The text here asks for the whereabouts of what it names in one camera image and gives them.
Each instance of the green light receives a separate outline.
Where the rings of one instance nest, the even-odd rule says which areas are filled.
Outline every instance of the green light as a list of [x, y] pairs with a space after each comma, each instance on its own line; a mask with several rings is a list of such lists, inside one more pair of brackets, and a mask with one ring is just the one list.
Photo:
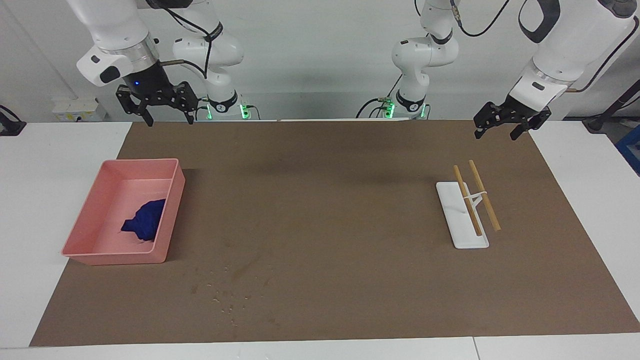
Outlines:
[[240, 114], [242, 114], [242, 119], [246, 120], [251, 117], [251, 112], [246, 108], [245, 105], [240, 104]]
[[394, 117], [395, 109], [396, 109], [396, 104], [390, 102], [389, 105], [387, 106], [387, 109], [385, 110], [385, 117], [387, 119], [391, 119], [392, 117]]

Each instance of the white wall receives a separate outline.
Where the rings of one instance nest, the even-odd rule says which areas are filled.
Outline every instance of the white wall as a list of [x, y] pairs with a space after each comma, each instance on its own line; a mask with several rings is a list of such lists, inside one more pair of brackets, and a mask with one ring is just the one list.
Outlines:
[[[0, 1], [6, 3], [75, 93], [98, 97], [113, 120], [135, 119], [122, 112], [113, 95], [116, 84], [97, 88], [76, 70], [76, 60], [92, 41], [64, 0]], [[581, 1], [563, 0], [563, 4], [570, 8], [580, 6]], [[469, 31], [483, 29], [502, 2], [464, 2], [460, 11], [465, 27]], [[467, 38], [454, 30], [461, 47], [458, 61], [429, 70], [432, 119], [470, 119], [486, 101], [504, 99], [536, 50], [518, 28], [517, 13], [522, 3], [512, 1], [492, 30], [480, 38]], [[230, 68], [237, 89], [259, 106], [263, 118], [269, 119], [354, 117], [366, 100], [386, 95], [396, 80], [399, 72], [390, 59], [394, 42], [424, 35], [410, 0], [219, 0], [216, 9], [225, 31], [240, 39], [246, 49], [244, 62]], [[141, 14], [152, 34], [161, 39], [161, 57], [172, 58], [173, 39], [184, 30], [163, 12], [142, 10]], [[14, 80], [10, 86], [4, 85], [6, 77], [28, 74], [32, 67], [23, 61], [20, 44], [2, 41], [16, 53], [4, 47], [0, 51], [0, 99], [27, 114], [28, 120], [53, 120], [46, 115], [51, 109], [49, 99], [64, 92], [63, 83], [53, 77], [46, 81]], [[633, 44], [591, 91], [566, 94], [554, 102], [554, 118], [561, 119], [574, 106], [573, 115], [606, 109], [640, 78], [639, 58], [640, 42]], [[204, 94], [188, 70], [173, 67], [168, 73], [174, 83], [186, 79]], [[42, 76], [52, 75], [43, 71]], [[576, 85], [586, 81], [581, 79]], [[31, 102], [23, 101], [24, 94], [33, 94]], [[621, 114], [637, 115], [639, 110], [637, 104]], [[157, 120], [182, 120], [180, 113], [166, 108], [151, 112]]]

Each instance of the white table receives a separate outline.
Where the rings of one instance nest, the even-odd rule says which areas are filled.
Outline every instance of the white table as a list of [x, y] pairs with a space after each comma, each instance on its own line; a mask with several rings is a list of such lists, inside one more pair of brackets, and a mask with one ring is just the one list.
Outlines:
[[[29, 124], [0, 138], [0, 359], [640, 359], [640, 334], [27, 348], [67, 262], [60, 249], [129, 127]], [[580, 123], [549, 122], [532, 135], [639, 318], [640, 179]]]

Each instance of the wooden rod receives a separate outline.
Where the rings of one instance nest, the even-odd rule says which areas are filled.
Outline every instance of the wooden rod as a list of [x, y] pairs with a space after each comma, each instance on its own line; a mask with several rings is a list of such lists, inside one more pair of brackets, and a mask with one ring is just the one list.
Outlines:
[[480, 189], [482, 194], [482, 200], [484, 202], [484, 207], [486, 208], [486, 212], [489, 214], [489, 219], [491, 220], [491, 225], [493, 225], [493, 230], [500, 231], [502, 228], [500, 227], [500, 223], [498, 222], [498, 218], [495, 216], [495, 211], [493, 210], [493, 206], [491, 205], [491, 200], [489, 200], [489, 195], [486, 193], [484, 189], [484, 184], [482, 183], [482, 179], [480, 179], [480, 174], [478, 174], [478, 169], [476, 168], [476, 163], [473, 160], [469, 160], [469, 166], [471, 167], [471, 171], [474, 173], [474, 178], [476, 179], [476, 185]]
[[462, 175], [460, 174], [460, 169], [457, 165], [453, 165], [453, 172], [456, 174], [458, 186], [460, 187], [462, 197], [464, 197], [465, 205], [467, 207], [467, 213], [469, 213], [469, 217], [471, 218], [471, 224], [474, 225], [476, 236], [482, 236], [482, 230], [480, 230], [480, 224], [478, 224], [478, 219], [476, 218], [476, 213], [474, 212], [474, 206], [473, 204], [471, 204], [471, 199], [468, 198], [469, 192], [467, 191], [467, 188], [465, 188], [465, 183], [462, 181]]

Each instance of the brown surface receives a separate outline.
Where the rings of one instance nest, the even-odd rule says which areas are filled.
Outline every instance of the brown surface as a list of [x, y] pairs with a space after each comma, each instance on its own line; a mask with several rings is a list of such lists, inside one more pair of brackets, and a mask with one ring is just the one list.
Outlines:
[[[640, 331], [535, 144], [510, 130], [134, 124], [120, 158], [185, 169], [168, 260], [69, 261], [31, 345]], [[453, 247], [435, 191], [468, 159], [502, 220], [484, 250]]]

